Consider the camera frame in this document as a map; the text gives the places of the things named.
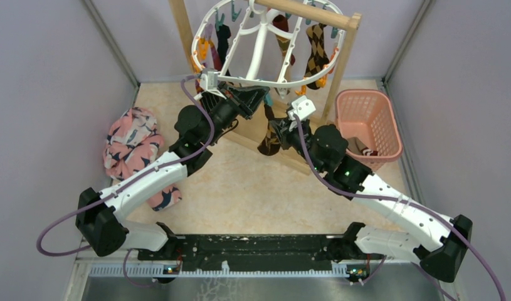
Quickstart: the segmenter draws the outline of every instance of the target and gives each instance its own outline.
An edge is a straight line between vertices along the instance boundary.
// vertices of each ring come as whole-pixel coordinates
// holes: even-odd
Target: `wooden beam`
[[[179,37],[181,38],[183,52],[185,52],[185,57],[187,58],[187,64],[189,64],[189,69],[193,71],[191,47],[194,35],[192,33],[191,23],[189,22],[189,16],[187,15],[185,0],[169,0],[169,4],[171,6],[172,16],[176,22]]]
[[[357,24],[351,22],[351,18],[348,16],[343,16],[321,8],[315,8],[293,0],[255,0],[255,3],[336,28],[344,30],[357,29]]]
[[[351,17],[350,24],[355,27],[355,29],[349,29],[345,32],[344,44],[342,45],[342,49],[338,56],[337,66],[335,67],[335,73],[333,76],[333,80],[331,82],[331,88],[329,89],[329,94],[327,95],[327,100],[325,102],[324,111],[322,112],[322,118],[320,119],[321,124],[327,123],[327,117],[329,116],[329,112],[331,108],[334,106],[335,97],[340,89],[340,83],[342,81],[342,77],[344,76],[345,66],[347,65],[347,61],[349,60],[349,55],[351,54],[351,49],[353,47],[353,42],[355,41],[355,36],[357,35],[357,29],[361,23],[361,14],[353,14]]]

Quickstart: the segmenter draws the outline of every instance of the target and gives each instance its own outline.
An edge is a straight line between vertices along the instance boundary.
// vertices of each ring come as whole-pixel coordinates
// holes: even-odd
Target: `laundry basket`
[[[336,124],[342,137],[357,137],[378,156],[348,155],[378,170],[386,162],[398,160],[403,153],[396,119],[388,97],[377,90],[344,90],[336,99]]]

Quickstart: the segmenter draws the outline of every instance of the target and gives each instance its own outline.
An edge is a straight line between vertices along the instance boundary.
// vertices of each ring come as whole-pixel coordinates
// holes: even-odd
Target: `beige table surface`
[[[187,87],[194,91],[192,82]],[[346,88],[377,86],[374,80],[349,80],[340,86]],[[323,110],[328,90],[307,93],[317,105],[317,113]],[[135,106],[145,107],[157,117],[159,132],[166,140],[160,153],[176,141],[177,114],[189,104],[179,83],[141,85]],[[180,203],[160,212],[145,203],[129,220],[161,221],[178,234],[343,233],[353,221],[398,229],[369,208],[330,192],[312,174],[306,176],[225,138],[210,150],[213,156],[204,168],[177,184],[183,196]],[[385,164],[377,173],[405,192],[398,162]]]

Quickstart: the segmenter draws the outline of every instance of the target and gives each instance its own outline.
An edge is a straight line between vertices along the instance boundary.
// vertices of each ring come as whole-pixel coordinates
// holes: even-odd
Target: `gray wall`
[[[511,1],[437,1],[389,87],[425,203],[473,220],[511,300]],[[473,255],[460,277],[498,300]]]
[[[61,300],[73,256],[40,231],[106,184],[101,152],[133,88],[78,0],[0,1],[0,300]],[[45,247],[78,246],[72,222]]]
[[[189,72],[168,1],[121,0],[114,3],[110,0],[93,0],[93,2],[97,5],[138,80],[141,82],[179,80],[182,75]],[[185,3],[191,28],[195,33],[203,16],[218,3],[218,0],[185,0]],[[363,15],[345,76],[347,78],[383,76],[410,27],[421,0],[334,0],[333,3],[338,5],[344,14],[350,16],[357,12]],[[247,1],[236,0],[237,10],[247,7]],[[225,6],[221,12],[226,14],[225,24],[230,26],[233,34],[236,34],[244,13],[233,24],[230,6]],[[293,28],[293,24],[295,20],[291,18],[290,28]],[[305,28],[306,25],[303,22],[302,31]],[[330,31],[331,28],[325,29],[325,49],[329,55],[333,45]],[[305,73],[310,47],[305,34],[301,34],[297,41],[298,45],[304,46],[295,48],[297,64],[292,72],[293,77],[301,78]],[[241,42],[237,53],[247,55],[234,57],[230,68],[232,75],[246,75],[253,53],[255,35],[245,37]],[[265,63],[261,66],[260,76],[274,78],[277,74],[276,66],[280,65],[281,53],[277,41],[269,35],[265,48]]]

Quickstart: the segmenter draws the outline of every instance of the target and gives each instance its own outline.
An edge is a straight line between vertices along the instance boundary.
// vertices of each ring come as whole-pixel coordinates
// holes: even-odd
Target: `wooden frame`
[[[329,94],[327,95],[322,116],[319,119],[311,118],[311,125],[313,129],[319,125],[327,124],[327,117],[329,116],[331,108],[334,106],[335,97],[339,92],[340,82],[344,76],[345,66],[349,59],[349,55],[351,54],[351,48],[353,47],[362,15],[355,13],[351,17],[343,16],[332,11],[316,8],[293,0],[255,0],[255,3],[345,30],[344,44],[342,45],[340,55],[338,56],[333,80],[331,82],[331,87],[329,88]],[[183,45],[183,51],[187,58],[187,64],[192,71],[191,45],[194,37],[191,24],[189,23],[185,2],[184,0],[169,0],[169,4],[174,20],[176,21],[176,26]],[[272,107],[276,113],[282,112],[283,116],[287,109],[287,105],[279,101],[274,102]],[[257,151],[257,146],[259,146],[266,135],[267,122],[263,108],[261,107],[250,121],[239,120],[239,126],[234,131],[228,133],[225,137],[253,151]],[[281,150],[273,157],[302,173],[310,173],[310,169],[308,165],[306,165],[305,160],[291,149],[286,151]]]

